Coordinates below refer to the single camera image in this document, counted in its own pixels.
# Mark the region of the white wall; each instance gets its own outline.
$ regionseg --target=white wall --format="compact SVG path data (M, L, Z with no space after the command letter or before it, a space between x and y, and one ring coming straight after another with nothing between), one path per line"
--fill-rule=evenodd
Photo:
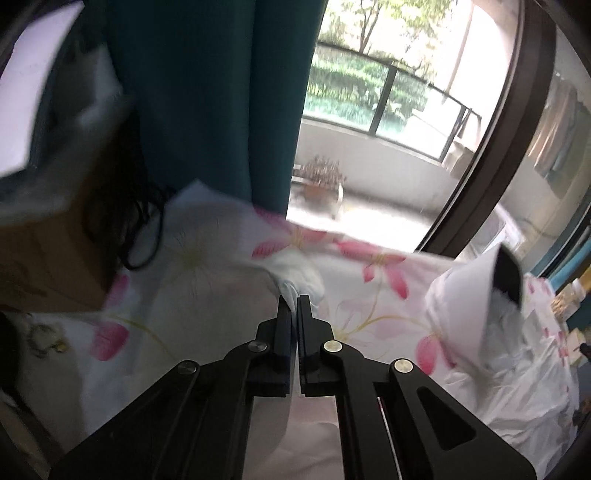
M346 128L302 120L296 163L315 155L338 161L347 177L345 191L437 215L453 193L457 180L436 162L405 148Z
M514 9L518 2L480 0L474 4L466 47L450 94L482 116L482 135L505 84L517 34Z

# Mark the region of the black linkage arm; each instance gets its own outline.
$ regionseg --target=black linkage arm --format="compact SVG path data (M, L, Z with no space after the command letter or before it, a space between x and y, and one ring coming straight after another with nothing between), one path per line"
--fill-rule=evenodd
M407 359L363 357L297 309L300 383L335 396L346 480L535 480L531 464ZM290 391L296 329L277 318L223 360L165 374L52 469L50 480L239 480L254 396Z

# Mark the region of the metal screw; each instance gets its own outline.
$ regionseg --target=metal screw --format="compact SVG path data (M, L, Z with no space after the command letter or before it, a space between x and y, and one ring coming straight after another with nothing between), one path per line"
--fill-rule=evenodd
M337 340L329 340L324 342L324 350L330 353L340 352L343 349L343 344Z
M394 368L402 374L407 374L413 369L413 363L410 360L401 358L394 362Z
M251 352L264 352L267 350L267 344L265 342L261 342L260 340L253 340L248 344L248 349Z
M177 371L181 375L192 375L197 371L197 364L192 360L183 360L177 366Z

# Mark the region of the balcony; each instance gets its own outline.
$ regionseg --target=balcony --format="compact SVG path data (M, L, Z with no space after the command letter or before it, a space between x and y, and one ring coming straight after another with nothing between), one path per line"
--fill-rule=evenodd
M347 177L339 205L310 199L294 176L288 218L385 247L414 250L480 140L481 117L393 59L319 42L296 164L317 155Z

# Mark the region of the balcony railing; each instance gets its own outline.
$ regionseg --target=balcony railing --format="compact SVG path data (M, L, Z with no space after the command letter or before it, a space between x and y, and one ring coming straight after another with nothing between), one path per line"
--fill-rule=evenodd
M469 117L466 105L393 64L318 42L304 117L348 127L443 161Z

